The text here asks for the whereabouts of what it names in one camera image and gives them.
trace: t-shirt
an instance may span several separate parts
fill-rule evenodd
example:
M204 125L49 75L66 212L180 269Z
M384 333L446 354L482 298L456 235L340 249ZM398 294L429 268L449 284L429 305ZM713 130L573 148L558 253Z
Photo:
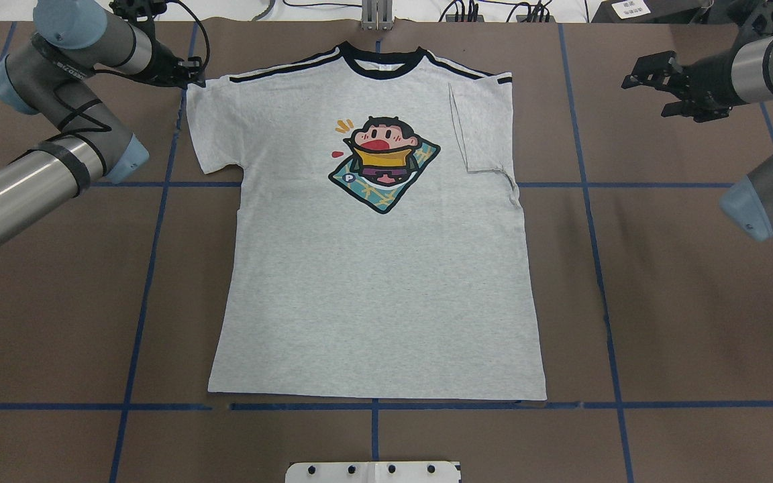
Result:
M511 81L346 42L190 86L244 169L208 391L545 400Z

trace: black cable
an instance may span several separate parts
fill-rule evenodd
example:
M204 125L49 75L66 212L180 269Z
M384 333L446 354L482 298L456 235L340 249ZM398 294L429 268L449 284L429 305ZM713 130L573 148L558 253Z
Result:
M255 15L250 21L260 21L260 19L263 19L267 16L267 13L270 13L270 10L273 10L273 7L276 6L276 0L270 0L270 3L267 4L267 8L264 9L263 12L259 13L258 15Z
M512 10L509 12L509 16L506 17L506 23L509 23L510 19L512 19L512 13L515 12L515 10L518 10L518 7L524 6L527 7L527 17L530 16L530 12L533 9L533 6L528 4L527 2L519 2L519 3L512 3Z
M356 7L358 9L362 9L362 5L356 5L353 3L288 3L288 0L282 0L282 3L288 7Z
M107 125L106 123L102 123L99 120L89 116L89 114L86 114L85 112L80 112L76 107L71 106L67 102L64 101L64 99L61 98L60 95L58 95L58 90L64 87L65 85L69 85L70 83L77 83L80 82L76 79L65 79L62 80L61 83L58 83L54 88L52 88L52 97L55 98L56 102L61 104L62 107L70 111L71 114L76 114L76 117L83 118L87 120L90 123L94 123L97 127L84 127L80 129L72 129L71 131L62 131L60 134L56 134L52 138L49 138L47 141L55 141L60 140L61 138L64 138L65 136L70 136L72 134L80 134L83 132L110 132L113 128L111 126Z
M190 16L196 21L196 25L199 26L199 30L202 31L202 36L205 37L205 61L202 63L202 68L199 69L199 76L205 73L205 69L208 67L208 63L211 61L211 41L208 40L208 32L205 30L205 26L202 25L202 21L190 10L181 0L168 0L169 3L178 3Z
M496 3L497 5L508 5L512 7L512 10L509 12L509 16L507 16L506 21L510 21L512 19L512 15L515 13L515 10L523 5L527 7L527 18L522 19L522 22L532 22L536 21L536 19L539 19L539 21L550 21L550 9L547 7L550 5L553 0L548 0L547 3L542 3L542 0L539 0L539 3L536 3L535 5L531 5L528 2L500 2L499 0L475 0L476 2L481 3Z
M479 4L476 0L470 0L470 18L467 21L478 21L479 19Z
M449 4L446 6L445 9L443 9L443 12L441 13L441 16L437 21L443 21L443 17L446 16L446 13L449 12L449 7L455 5L455 19L458 19L458 3L461 3L461 6L464 6L463 0L452 0L452 2L449 2Z
M183 7L184 10L187 10L187 13L190 13L190 16L193 18L193 21L196 21L196 25L199 26L199 30L202 31L202 36L205 38L205 61L202 63L202 67L199 69L199 73L196 74L196 77L202 76L203 73L205 73L205 69L208 67L208 63L211 61L211 40L208 40L208 32L205 30L205 25L202 24L202 21L196 16L196 13L193 13L193 10L190 10L189 7L187 7L184 3L181 2L181 0L168 0L169 3L178 3L181 7ZM108 70L108 68L95 68L94 69L95 74L112 74L113 76L123 77L125 79L129 79L135 83L140 83L141 85L150 85L155 87L168 87L166 85L159 85L158 83L151 83L147 80L139 80L134 77L128 76L128 74L122 74L120 72L117 72L116 70Z

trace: white paper label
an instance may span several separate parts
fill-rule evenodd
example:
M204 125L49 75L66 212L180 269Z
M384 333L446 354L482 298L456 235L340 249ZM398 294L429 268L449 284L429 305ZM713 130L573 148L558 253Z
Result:
M644 3L643 0L625 0L625 2L612 3L611 7L613 7L613 11L616 12L616 15L619 15L619 18L621 19L638 17L651 13L650 8L646 6L646 3Z
M457 462L293 464L285 483L460 483Z

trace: label on robot arm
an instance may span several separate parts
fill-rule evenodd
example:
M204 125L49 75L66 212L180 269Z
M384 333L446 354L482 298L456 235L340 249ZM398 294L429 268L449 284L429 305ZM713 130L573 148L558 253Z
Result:
M626 19L652 13L643 0L625 0L625 2L611 3L613 11L619 18Z

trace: blue joint cap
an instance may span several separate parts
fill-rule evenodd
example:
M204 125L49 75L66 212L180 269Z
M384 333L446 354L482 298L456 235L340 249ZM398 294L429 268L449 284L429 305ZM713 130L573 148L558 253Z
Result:
M137 140L134 134L130 138L130 143L127 144L127 149L123 151L119 162L116 162L115 167L107 174L107 180L115 184L120 183L133 174L146 161L148 161L148 150L142 146L142 143Z
M764 242L773 235L771 220L757 190L754 189L754 184L746 176L723 193L721 210L757 242Z
M0 61L0 99L5 104L13 107L18 113L30 115L37 114L38 111L25 103L25 101L19 97L19 94L17 94L16 89L13 88L13 84L8 77L8 68L5 66L7 58L8 57L6 56Z
M107 12L95 0L38 0L32 16L38 34L61 49L92 46L107 31Z

